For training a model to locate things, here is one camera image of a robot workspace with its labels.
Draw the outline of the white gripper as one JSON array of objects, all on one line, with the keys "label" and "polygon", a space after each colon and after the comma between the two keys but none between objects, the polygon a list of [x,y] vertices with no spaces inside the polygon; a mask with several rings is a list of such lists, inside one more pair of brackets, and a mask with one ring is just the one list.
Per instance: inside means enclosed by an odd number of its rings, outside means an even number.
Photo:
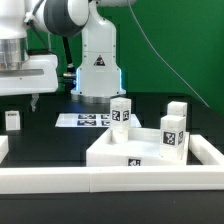
[{"label": "white gripper", "polygon": [[0,96],[32,94],[31,111],[36,111],[38,93],[58,88],[56,55],[33,55],[19,70],[0,71]]}]

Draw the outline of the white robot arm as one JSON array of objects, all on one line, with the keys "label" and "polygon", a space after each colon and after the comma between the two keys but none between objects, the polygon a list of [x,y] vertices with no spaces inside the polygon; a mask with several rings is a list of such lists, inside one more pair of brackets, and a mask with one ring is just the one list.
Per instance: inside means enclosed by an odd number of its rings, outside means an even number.
[{"label": "white robot arm", "polygon": [[27,31],[44,31],[67,40],[82,36],[82,63],[75,76],[74,100],[106,103],[122,96],[116,64],[116,28],[98,14],[99,7],[124,7],[136,0],[0,0],[0,96],[41,93],[58,88],[58,57],[28,53]]}]

